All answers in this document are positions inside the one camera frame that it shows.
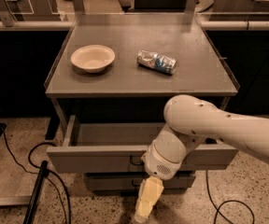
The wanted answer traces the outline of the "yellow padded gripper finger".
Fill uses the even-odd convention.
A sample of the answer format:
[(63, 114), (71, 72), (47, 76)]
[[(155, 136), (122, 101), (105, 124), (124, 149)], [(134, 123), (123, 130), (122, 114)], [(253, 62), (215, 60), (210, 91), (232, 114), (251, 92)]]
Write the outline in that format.
[(138, 223), (145, 223), (158, 202), (164, 190), (161, 179), (150, 176), (144, 179), (140, 185), (138, 199), (135, 205), (134, 220)]

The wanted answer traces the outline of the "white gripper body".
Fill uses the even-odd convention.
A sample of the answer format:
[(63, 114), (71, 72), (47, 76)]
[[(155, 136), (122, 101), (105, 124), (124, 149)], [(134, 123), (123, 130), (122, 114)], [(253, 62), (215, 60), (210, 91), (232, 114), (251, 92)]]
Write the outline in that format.
[(177, 133), (165, 124), (142, 156), (146, 173), (163, 181), (172, 179), (203, 141), (202, 137)]

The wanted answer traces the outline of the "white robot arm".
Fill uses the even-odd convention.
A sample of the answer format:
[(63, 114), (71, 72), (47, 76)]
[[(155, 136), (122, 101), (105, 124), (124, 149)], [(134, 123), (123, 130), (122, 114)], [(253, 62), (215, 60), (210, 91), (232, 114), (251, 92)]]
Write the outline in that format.
[(221, 141), (269, 164), (269, 119), (238, 115), (190, 95), (171, 98), (165, 124), (142, 156), (148, 178), (140, 185), (134, 220), (144, 223), (185, 158), (206, 138)]

